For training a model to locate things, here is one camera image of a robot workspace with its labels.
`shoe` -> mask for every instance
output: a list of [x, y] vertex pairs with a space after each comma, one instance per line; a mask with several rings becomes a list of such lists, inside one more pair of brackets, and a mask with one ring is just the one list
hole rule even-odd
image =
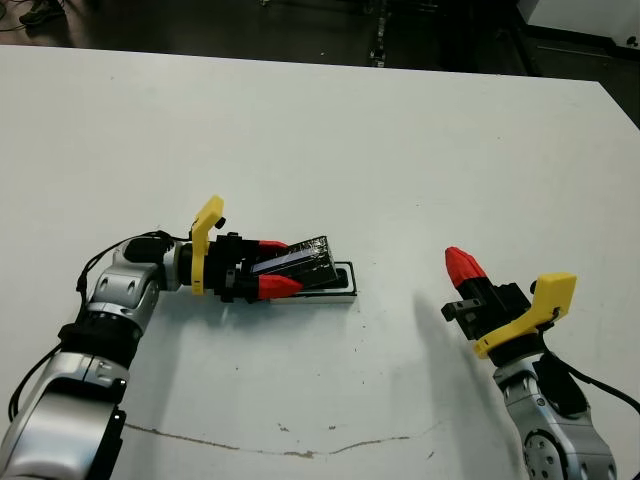
[[57, 0], [34, 0], [31, 10], [20, 15], [18, 20], [27, 27], [33, 27], [60, 16], [64, 16], [64, 10]]

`red fingertip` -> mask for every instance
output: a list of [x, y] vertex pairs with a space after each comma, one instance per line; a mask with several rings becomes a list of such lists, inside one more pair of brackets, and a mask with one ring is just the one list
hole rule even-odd
[[303, 285], [282, 275], [260, 275], [258, 277], [258, 298], [290, 297], [302, 290]]
[[449, 247], [444, 251], [445, 263], [453, 286], [458, 286], [469, 278], [486, 277], [487, 274], [476, 259], [458, 247]]
[[267, 255], [267, 254], [277, 254], [278, 252], [287, 248], [288, 245], [286, 243], [277, 242], [274, 240], [260, 240], [258, 242], [258, 247], [260, 248], [261, 254]]

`black wire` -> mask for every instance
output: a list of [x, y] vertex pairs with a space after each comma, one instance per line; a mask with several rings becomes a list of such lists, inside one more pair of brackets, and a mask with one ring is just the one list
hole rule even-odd
[[[87, 275], [89, 274], [91, 269], [93, 267], [95, 267], [98, 264], [98, 262], [102, 259], [102, 257], [104, 257], [111, 250], [113, 250], [114, 248], [116, 248], [119, 245], [123, 244], [124, 242], [129, 241], [129, 240], [131, 240], [133, 238], [137, 238], [137, 237], [156, 237], [156, 238], [163, 238], [163, 239], [166, 239], [166, 240], [170, 239], [170, 240], [173, 240], [173, 241], [180, 241], [180, 242], [188, 242], [188, 241], [190, 241], [190, 239], [188, 239], [188, 238], [173, 237], [173, 236], [169, 235], [167, 232], [163, 232], [162, 230], [156, 230], [155, 232], [147, 232], [147, 233], [143, 233], [141, 235], [135, 235], [133, 237], [125, 238], [124, 240], [120, 240], [119, 242], [114, 243], [110, 247], [105, 248], [104, 250], [102, 250], [97, 255], [94, 255], [93, 257], [91, 257], [91, 259], [85, 264], [84, 268], [80, 272], [80, 275], [78, 276], [78, 280], [76, 282], [76, 291], [80, 293], [80, 309], [78, 310], [78, 315], [76, 317], [76, 321], [78, 321], [80, 318], [82, 318], [82, 315], [84, 314], [84, 311], [85, 311], [85, 308], [86, 308], [86, 303], [87, 303]], [[18, 411], [19, 411], [18, 407], [19, 407], [19, 403], [20, 403], [20, 394], [22, 393], [22, 390], [24, 389], [24, 386], [29, 381], [29, 378], [31, 378], [31, 376], [47, 360], [49, 360], [51, 357], [53, 357], [58, 352], [58, 350], [60, 350], [61, 347], [62, 347], [62, 344], [56, 345], [56, 347], [53, 348], [53, 350], [51, 350], [44, 357], [42, 357], [38, 361], [38, 363], [36, 363], [31, 368], [31, 370], [29, 370], [27, 372], [27, 374], [24, 376], [24, 378], [22, 379], [20, 384], [18, 384], [18, 387], [15, 389], [15, 391], [13, 392], [13, 395], [11, 395], [11, 399], [9, 400], [9, 420], [10, 421], [13, 421], [13, 419], [16, 417], [16, 415], [18, 415]]]
[[[15, 3], [16, 5], [20, 5], [22, 3], [31, 2], [32, 0], [7, 0], [7, 1], [11, 2], [11, 3]], [[60, 0], [59, 4], [60, 4], [60, 7], [62, 7], [64, 9], [64, 0]], [[7, 14], [7, 6], [2, 4], [2, 3], [0, 3], [0, 6], [2, 6], [4, 8], [4, 11], [2, 11], [2, 13], [0, 14], [0, 20], [2, 20], [5, 17], [5, 15]], [[17, 25], [15, 27], [9, 27], [9, 28], [0, 29], [0, 33], [2, 33], [2, 32], [17, 32], [18, 30], [24, 30], [25, 28], [27, 28], [26, 25]]]
[[638, 413], [638, 415], [640, 415], [640, 402], [638, 402], [635, 398], [630, 397], [626, 393], [621, 392], [617, 388], [613, 388], [612, 386], [607, 385], [606, 383], [601, 382], [600, 380], [596, 380], [595, 378], [585, 375], [579, 370], [576, 370], [574, 367], [572, 367], [568, 363], [560, 360], [560, 358], [558, 358], [558, 356], [555, 353], [551, 352], [544, 341], [544, 329], [540, 330], [540, 342], [542, 343], [542, 348], [544, 348], [544, 353], [549, 355], [551, 358], [553, 358], [553, 360], [558, 365], [565, 368], [575, 378], [577, 378], [581, 382], [591, 384], [594, 387], [598, 387], [600, 390], [607, 392], [609, 395], [613, 395], [614, 397], [622, 400], [623, 402], [630, 405]]
[[29, 370], [27, 372], [27, 374], [24, 376], [24, 378], [22, 379], [22, 381], [20, 382], [20, 384], [18, 385], [16, 390], [13, 392], [13, 395], [11, 395], [11, 400], [9, 400], [9, 420], [10, 421], [13, 421], [13, 419], [16, 417], [16, 415], [18, 415], [18, 403], [20, 401], [20, 394], [22, 393], [22, 390], [24, 389], [24, 386], [27, 384], [27, 382], [29, 381], [31, 376], [47, 360], [49, 360], [51, 357], [53, 357], [58, 350], [60, 350], [60, 344], [56, 345], [49, 353], [47, 353], [44, 357], [42, 357], [40, 360], [38, 360], [38, 363], [36, 363], [33, 367], [31, 367], [31, 370]]

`white table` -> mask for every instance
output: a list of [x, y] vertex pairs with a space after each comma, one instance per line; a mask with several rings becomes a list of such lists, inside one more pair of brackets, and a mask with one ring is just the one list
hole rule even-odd
[[[88, 258], [185, 233], [213, 193], [225, 231], [326, 234], [356, 267], [352, 306], [161, 298], [123, 407], [170, 435], [126, 428], [113, 478], [526, 478], [490, 362], [439, 313], [452, 244], [495, 283], [578, 274], [549, 343], [639, 395], [640, 133], [598, 84], [27, 47], [0, 65], [3, 403]], [[584, 390], [630, 478], [638, 418]]]

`dark floor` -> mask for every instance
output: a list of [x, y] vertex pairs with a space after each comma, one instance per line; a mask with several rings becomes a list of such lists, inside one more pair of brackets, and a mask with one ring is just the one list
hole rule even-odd
[[[483, 1], [484, 12], [498, 0]], [[0, 3], [8, 10], [0, 30], [18, 26], [18, 16], [31, 4]], [[0, 44], [365, 66], [377, 19], [363, 3], [271, 0], [263, 7], [258, 0], [66, 0], [66, 19], [0, 32]], [[639, 62], [611, 57], [602, 48], [518, 35], [522, 29], [489, 12], [472, 14], [473, 27], [465, 30], [465, 22], [449, 18], [447, 24], [438, 14], [392, 5], [385, 66], [527, 75], [534, 65], [543, 76], [601, 82], [640, 126]]]

